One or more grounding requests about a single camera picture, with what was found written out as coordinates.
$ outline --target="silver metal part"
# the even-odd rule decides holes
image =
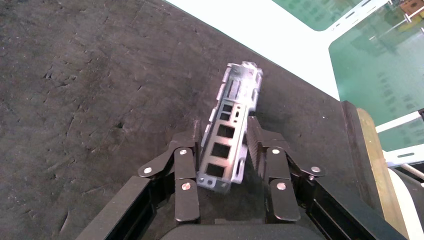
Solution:
[[[145,173],[145,174],[148,174],[148,173],[150,173],[150,172],[152,172],[152,168],[151,168],[151,167],[146,167],[146,168],[144,169],[144,173]]]
[[[317,167],[317,166],[313,166],[313,167],[311,167],[310,169],[311,169],[311,170],[312,170],[312,172],[314,172],[314,173],[319,173],[319,172],[321,172],[321,169],[320,169],[319,167]]]
[[[189,182],[184,183],[183,185],[181,185],[181,189],[182,190],[189,190],[192,187],[192,185]]]
[[[201,141],[197,185],[225,193],[243,180],[248,153],[243,139],[250,112],[256,110],[262,70],[253,62],[229,63]]]
[[[284,189],[286,189],[286,184],[284,182],[277,183],[277,189],[278,190],[284,190]]]

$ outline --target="screw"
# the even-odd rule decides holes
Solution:
[[[319,173],[319,172],[321,172],[321,169],[320,169],[319,167],[317,167],[317,166],[313,166],[313,167],[311,167],[310,169],[311,169],[311,170],[312,170],[312,172],[314,172],[314,173]]]
[[[284,190],[284,189],[286,189],[286,184],[284,182],[279,182],[279,183],[277,183],[277,188],[279,190]]]
[[[146,168],[144,169],[144,173],[145,173],[145,174],[149,174],[151,171],[152,171],[152,168],[151,168],[151,167],[146,167]]]
[[[189,190],[190,188],[192,187],[192,185],[190,185],[190,183],[189,182],[186,182],[186,183],[183,183],[182,185],[181,185],[181,188],[182,188],[182,190]]]

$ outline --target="scratch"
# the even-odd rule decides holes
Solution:
[[[62,233],[62,231],[66,227],[66,225],[68,223],[68,216],[69,216],[69,210],[66,212],[65,216],[63,217],[63,222],[62,222],[62,226],[60,227],[59,233]]]
[[[136,18],[139,16],[140,11],[142,10],[143,6],[145,5],[145,2],[143,2],[143,4],[140,6],[140,9],[137,11],[137,13],[135,14],[135,17],[132,19],[130,26],[133,26],[134,21],[136,20]]]
[[[94,191],[97,191],[97,190],[102,189],[102,190],[103,190],[103,195],[104,195],[104,194],[105,194],[105,189],[104,189],[104,187],[105,187],[106,185],[107,185],[107,184],[102,185],[102,186],[99,186],[99,187],[92,188],[92,189],[90,189],[90,190],[88,190],[88,191],[84,191],[84,192],[82,192],[81,194],[82,194],[82,195],[84,195],[84,194],[89,194],[89,193],[92,193],[92,192],[94,192]]]
[[[197,133],[197,128],[198,128],[198,125],[199,125],[199,120],[195,120],[194,121],[194,130],[193,130],[193,135],[192,135],[192,139],[195,139],[196,138],[196,133]]]
[[[54,164],[53,166],[51,166],[51,167],[49,167],[49,168],[47,168],[47,170],[45,171],[46,173],[49,173],[49,172],[51,172],[51,171],[54,171],[57,167],[59,167],[60,165],[62,165],[62,164],[64,164],[64,163],[66,163],[67,161],[69,161],[70,160],[70,158],[67,158],[67,159],[65,159],[65,160],[62,160],[62,161],[59,161],[59,162],[57,162],[56,164]]]
[[[69,123],[69,127],[68,127],[68,129],[67,129],[67,131],[66,131],[66,137],[65,137],[65,139],[68,137],[68,135],[69,135],[69,131],[71,130],[71,126],[72,126],[72,122],[74,122],[74,119],[75,119],[75,117],[74,116],[72,116],[72,119],[70,120],[70,123]]]

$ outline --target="dark work surface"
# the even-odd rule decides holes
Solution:
[[[187,240],[196,234],[197,239],[244,239],[244,240],[323,240],[314,232],[291,224],[277,225],[185,225],[175,228],[165,235],[163,240]]]
[[[0,1],[1,238],[75,239],[173,134],[206,126],[241,61],[264,72],[262,127],[358,194],[341,104],[194,17],[159,0]],[[252,181],[199,190],[202,221],[255,217]],[[146,239],[173,215],[160,209]]]

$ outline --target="rectangular hole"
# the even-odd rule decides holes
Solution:
[[[346,19],[348,19],[350,16],[352,16],[355,12],[353,11],[351,14],[347,15]]]
[[[232,139],[233,136],[234,136],[234,131],[235,130],[236,129],[234,127],[225,126],[225,125],[219,125],[218,132],[216,133],[216,135],[218,135],[220,137],[225,137],[225,138]]]
[[[231,113],[231,111],[233,110],[233,106],[230,106],[230,105],[224,104],[224,107],[222,108],[222,110],[223,110],[224,112],[230,112],[230,113]]]
[[[212,152],[210,153],[210,155],[219,157],[219,158],[228,159],[228,155],[230,154],[230,148],[231,148],[230,146],[215,142],[213,144]]]
[[[225,167],[209,163],[206,168],[206,174],[222,178],[224,176]]]
[[[363,6],[367,5],[369,2],[371,2],[371,0],[368,0],[368,1],[364,2],[364,3],[361,5],[361,7],[363,7]]]
[[[397,156],[397,157],[398,157],[398,158],[405,158],[405,157],[414,156],[414,155],[415,155],[415,153],[414,153],[414,152],[410,152],[410,153],[407,153],[407,154],[399,155],[399,156]]]
[[[221,113],[221,116],[219,117],[219,119],[228,121],[230,120],[230,115],[226,113]]]

